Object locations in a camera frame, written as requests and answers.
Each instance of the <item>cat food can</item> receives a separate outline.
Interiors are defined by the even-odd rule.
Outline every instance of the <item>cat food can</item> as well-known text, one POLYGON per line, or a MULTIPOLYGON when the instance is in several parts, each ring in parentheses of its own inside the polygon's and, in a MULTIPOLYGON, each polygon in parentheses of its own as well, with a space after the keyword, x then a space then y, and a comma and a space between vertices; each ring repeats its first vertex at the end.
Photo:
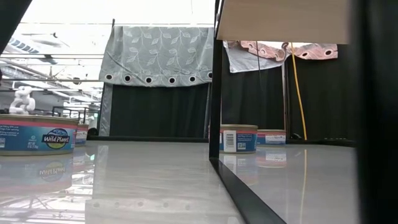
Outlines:
POLYGON ((255 153, 257 126, 222 124, 220 126, 220 152, 255 153))
POLYGON ((257 145, 259 146, 283 146, 285 144, 285 130, 258 130, 257 132, 257 145))
POLYGON ((79 124, 77 126, 76 147, 84 146, 87 141, 88 124, 79 124))
POLYGON ((72 153, 78 121, 51 116, 0 114, 0 155, 72 153))

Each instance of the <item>metal rail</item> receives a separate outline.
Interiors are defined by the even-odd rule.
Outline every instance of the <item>metal rail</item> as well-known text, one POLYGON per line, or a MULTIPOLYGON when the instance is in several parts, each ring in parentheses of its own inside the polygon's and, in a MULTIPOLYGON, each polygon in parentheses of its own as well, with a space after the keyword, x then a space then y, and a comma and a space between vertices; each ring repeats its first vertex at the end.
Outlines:
POLYGON ((99 55, 99 57, 94 57, 92 55, 89 55, 88 57, 83 57, 83 56, 77 56, 77 57, 72 57, 72 56, 76 56, 76 55, 71 55, 71 56, 65 56, 65 57, 60 57, 60 56, 54 56, 54 55, 49 55, 49 57, 37 57, 34 54, 30 54, 30 55, 1 55, 0 58, 4 58, 4 59, 40 59, 40 60, 53 60, 53 59, 87 59, 87 60, 102 60, 103 59, 103 55, 99 55))
POLYGON ((10 81, 10 82, 21 82, 21 81, 30 81, 30 82, 103 82, 101 80, 69 80, 69 79, 40 79, 40 78, 3 78, 3 81, 10 81))

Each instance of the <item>can lid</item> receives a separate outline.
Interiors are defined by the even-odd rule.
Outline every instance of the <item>can lid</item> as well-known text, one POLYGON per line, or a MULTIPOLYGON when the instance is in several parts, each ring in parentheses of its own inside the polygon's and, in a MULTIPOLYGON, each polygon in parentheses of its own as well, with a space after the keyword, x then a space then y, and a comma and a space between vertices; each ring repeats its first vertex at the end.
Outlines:
POLYGON ((72 125, 77 125, 78 120, 77 119, 72 119, 72 118, 59 118, 59 117, 53 117, 53 116, 41 116, 41 115, 24 115, 24 114, 0 114, 0 120, 46 120, 54 123, 66 123, 66 124, 72 124, 72 125))
POLYGON ((271 132, 271 131, 281 131, 281 132, 286 132, 286 130, 281 130, 281 129, 259 129, 258 131, 259 131, 259 132, 261 132, 261 131, 268 131, 268 132, 271 132))
POLYGON ((258 128, 257 125, 248 125, 248 124, 222 124, 222 128, 258 128))

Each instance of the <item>yellow cord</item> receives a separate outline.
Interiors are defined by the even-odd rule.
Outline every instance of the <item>yellow cord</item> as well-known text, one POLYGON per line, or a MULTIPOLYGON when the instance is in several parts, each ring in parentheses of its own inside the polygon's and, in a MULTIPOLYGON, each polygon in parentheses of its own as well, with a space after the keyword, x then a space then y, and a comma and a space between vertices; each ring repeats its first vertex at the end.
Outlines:
POLYGON ((303 104, 301 103, 299 81, 297 81, 297 70, 296 70, 296 61, 294 59, 293 42, 291 42, 290 44, 292 46, 292 59, 293 59, 294 79, 296 81, 296 90, 297 90, 297 96, 298 96, 298 103, 300 104, 301 120, 302 120, 302 123, 303 123, 303 131, 304 131, 304 140, 307 140, 307 129, 305 128, 305 118, 304 118, 303 104))
POLYGON ((304 181, 303 181, 303 191, 301 193, 300 224, 303 223, 303 207, 304 207, 304 196, 305 196, 305 185, 306 184, 307 184, 307 150, 304 149, 304 181))

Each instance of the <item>barcode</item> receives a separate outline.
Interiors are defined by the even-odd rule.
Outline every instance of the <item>barcode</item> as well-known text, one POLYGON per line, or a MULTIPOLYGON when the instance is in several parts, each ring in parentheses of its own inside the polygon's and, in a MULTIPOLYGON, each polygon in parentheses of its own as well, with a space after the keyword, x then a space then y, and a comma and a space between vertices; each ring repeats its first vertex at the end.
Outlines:
POLYGON ((231 146, 231 147, 235 147, 235 143, 234 143, 234 135, 233 134, 227 134, 226 135, 226 146, 231 146))
POLYGON ((0 138, 0 147, 6 147, 6 139, 0 138))

